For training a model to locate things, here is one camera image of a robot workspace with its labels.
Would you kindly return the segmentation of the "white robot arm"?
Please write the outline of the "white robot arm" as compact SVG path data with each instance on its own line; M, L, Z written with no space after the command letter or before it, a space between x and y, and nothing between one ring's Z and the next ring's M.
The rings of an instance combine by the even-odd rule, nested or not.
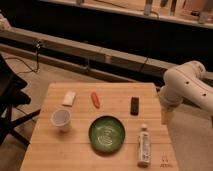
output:
M167 125L173 118L173 110L183 99L193 102L213 117L213 87L202 81L206 69L199 61L189 61L164 72L164 86L158 93L161 123Z

